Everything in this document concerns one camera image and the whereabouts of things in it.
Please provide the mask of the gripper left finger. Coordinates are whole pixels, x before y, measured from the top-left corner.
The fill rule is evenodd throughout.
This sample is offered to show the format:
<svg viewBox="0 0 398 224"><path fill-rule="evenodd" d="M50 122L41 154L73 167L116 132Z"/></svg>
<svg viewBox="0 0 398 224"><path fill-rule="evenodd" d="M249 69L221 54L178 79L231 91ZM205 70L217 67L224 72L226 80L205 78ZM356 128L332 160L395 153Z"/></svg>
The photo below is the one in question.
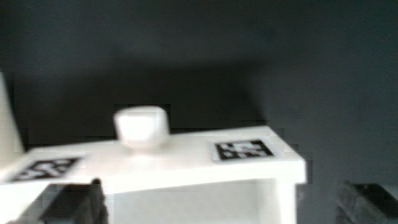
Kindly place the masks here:
<svg viewBox="0 0 398 224"><path fill-rule="evenodd" d="M102 180L66 184L39 220L45 224L109 224Z"/></svg>

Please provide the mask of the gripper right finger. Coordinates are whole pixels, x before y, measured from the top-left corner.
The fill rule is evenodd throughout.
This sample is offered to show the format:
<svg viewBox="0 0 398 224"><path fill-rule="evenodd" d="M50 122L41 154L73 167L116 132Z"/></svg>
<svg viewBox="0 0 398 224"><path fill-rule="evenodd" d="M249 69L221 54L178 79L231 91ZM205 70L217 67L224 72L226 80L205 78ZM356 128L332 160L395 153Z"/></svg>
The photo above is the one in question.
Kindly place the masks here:
<svg viewBox="0 0 398 224"><path fill-rule="evenodd" d="M398 224L398 184L341 183L336 224Z"/></svg>

